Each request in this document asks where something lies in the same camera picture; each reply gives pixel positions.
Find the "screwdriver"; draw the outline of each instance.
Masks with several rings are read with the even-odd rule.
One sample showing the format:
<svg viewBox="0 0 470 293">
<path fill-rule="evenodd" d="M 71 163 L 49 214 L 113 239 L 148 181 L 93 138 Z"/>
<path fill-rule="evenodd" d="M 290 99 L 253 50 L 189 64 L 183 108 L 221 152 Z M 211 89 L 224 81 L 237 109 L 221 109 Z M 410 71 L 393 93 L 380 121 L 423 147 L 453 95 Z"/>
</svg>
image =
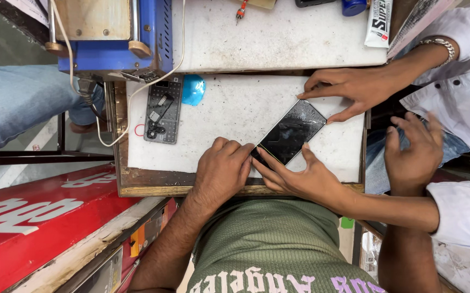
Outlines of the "screwdriver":
<svg viewBox="0 0 470 293">
<path fill-rule="evenodd" d="M 244 11 L 246 11 L 246 3 L 247 3 L 247 0 L 244 0 L 244 2 L 242 2 L 242 6 L 236 12 L 236 24 L 235 25 L 238 25 L 238 20 L 239 19 L 244 18 Z"/>
</svg>

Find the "shirt sleeve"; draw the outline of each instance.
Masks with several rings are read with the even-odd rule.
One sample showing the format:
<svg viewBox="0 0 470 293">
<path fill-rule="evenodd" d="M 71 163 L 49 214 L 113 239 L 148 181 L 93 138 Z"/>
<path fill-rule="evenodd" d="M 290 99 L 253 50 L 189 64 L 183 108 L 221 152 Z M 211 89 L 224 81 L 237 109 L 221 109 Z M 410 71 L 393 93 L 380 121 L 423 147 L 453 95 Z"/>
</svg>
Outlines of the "shirt sleeve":
<svg viewBox="0 0 470 293">
<path fill-rule="evenodd" d="M 439 209 L 439 227 L 431 236 L 470 248 L 470 181 L 430 183 L 427 191 Z"/>
<path fill-rule="evenodd" d="M 470 4 L 443 12 L 423 30 L 418 40 L 431 36 L 450 37 L 459 45 L 459 61 L 470 59 Z"/>
</svg>

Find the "red rubber band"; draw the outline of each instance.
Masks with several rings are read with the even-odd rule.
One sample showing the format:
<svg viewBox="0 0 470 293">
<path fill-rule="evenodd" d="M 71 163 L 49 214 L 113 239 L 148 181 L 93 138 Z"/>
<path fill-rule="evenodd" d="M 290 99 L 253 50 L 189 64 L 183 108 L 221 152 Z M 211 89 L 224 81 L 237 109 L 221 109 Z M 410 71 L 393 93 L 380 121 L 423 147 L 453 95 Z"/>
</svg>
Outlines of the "red rubber band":
<svg viewBox="0 0 470 293">
<path fill-rule="evenodd" d="M 143 136 L 143 135 L 138 135 L 138 134 L 137 134 L 137 128 L 138 128 L 139 126 L 141 126 L 141 125 L 144 126 L 144 124 L 138 124 L 138 125 L 134 128 L 134 133 L 135 133 L 135 135 L 137 135 L 137 136 Z"/>
</svg>

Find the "hand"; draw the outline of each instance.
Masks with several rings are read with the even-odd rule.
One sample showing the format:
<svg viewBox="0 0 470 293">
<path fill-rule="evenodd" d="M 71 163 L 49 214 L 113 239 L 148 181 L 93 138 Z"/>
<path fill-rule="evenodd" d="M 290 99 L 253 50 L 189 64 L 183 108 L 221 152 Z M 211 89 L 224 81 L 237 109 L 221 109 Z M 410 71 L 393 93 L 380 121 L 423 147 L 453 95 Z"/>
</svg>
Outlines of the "hand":
<svg viewBox="0 0 470 293">
<path fill-rule="evenodd" d="M 432 113 L 428 113 L 428 130 L 411 112 L 407 112 L 405 118 L 392 117 L 391 121 L 405 131 L 410 147 L 400 150 L 399 134 L 389 126 L 385 142 L 385 167 L 392 195 L 422 196 L 443 159 L 443 134 Z"/>
<path fill-rule="evenodd" d="M 327 123 L 344 122 L 385 101 L 392 94 L 407 87 L 417 76 L 409 76 L 396 64 L 367 69 L 321 69 L 307 80 L 300 99 L 313 97 L 347 97 L 354 103 L 334 114 Z"/>
<path fill-rule="evenodd" d="M 328 208 L 339 208 L 342 194 L 351 191 L 343 186 L 338 178 L 329 171 L 315 154 L 309 149 L 309 144 L 302 146 L 302 155 L 307 163 L 305 170 L 293 172 L 288 170 L 268 152 L 257 148 L 260 156 L 274 170 L 265 167 L 258 160 L 251 158 L 253 166 L 264 179 L 267 188 L 279 193 L 293 194 L 304 199 L 325 205 Z"/>
<path fill-rule="evenodd" d="M 234 140 L 217 137 L 199 160 L 197 176 L 188 198 L 214 212 L 244 187 L 250 174 L 250 151 Z"/>
</svg>

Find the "black phone screen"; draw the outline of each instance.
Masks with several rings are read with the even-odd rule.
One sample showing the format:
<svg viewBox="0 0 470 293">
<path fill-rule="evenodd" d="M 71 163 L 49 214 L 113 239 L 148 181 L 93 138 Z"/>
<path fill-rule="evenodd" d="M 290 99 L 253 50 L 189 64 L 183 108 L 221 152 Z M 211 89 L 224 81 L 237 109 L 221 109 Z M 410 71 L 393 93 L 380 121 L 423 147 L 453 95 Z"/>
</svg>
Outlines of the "black phone screen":
<svg viewBox="0 0 470 293">
<path fill-rule="evenodd" d="M 311 103 L 298 100 L 257 147 L 267 151 L 285 166 L 302 150 L 303 143 L 309 142 L 326 122 L 327 119 Z M 251 156 L 269 167 L 256 147 L 251 151 Z"/>
</svg>

